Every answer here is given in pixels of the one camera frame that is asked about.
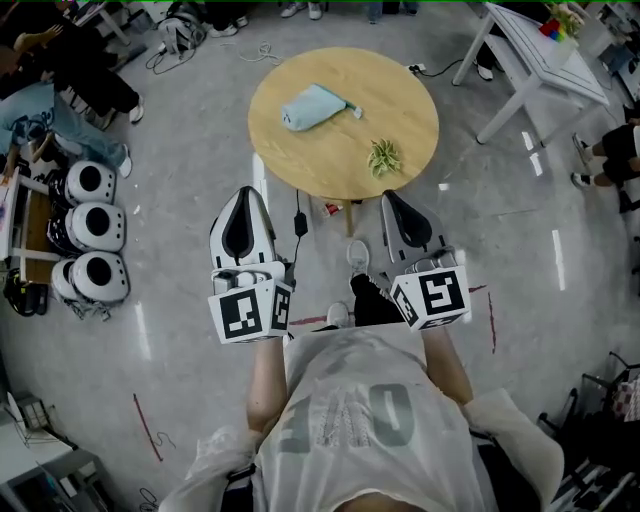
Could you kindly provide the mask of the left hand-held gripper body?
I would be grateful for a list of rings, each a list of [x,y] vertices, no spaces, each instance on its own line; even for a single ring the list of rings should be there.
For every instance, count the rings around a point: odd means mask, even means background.
[[[208,304],[222,344],[288,334],[293,265],[283,261],[216,269]]]

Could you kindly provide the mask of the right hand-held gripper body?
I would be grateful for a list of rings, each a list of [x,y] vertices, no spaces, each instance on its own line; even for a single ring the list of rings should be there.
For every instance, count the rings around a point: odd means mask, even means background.
[[[466,269],[453,247],[427,253],[398,270],[390,296],[411,332],[446,326],[470,311]]]

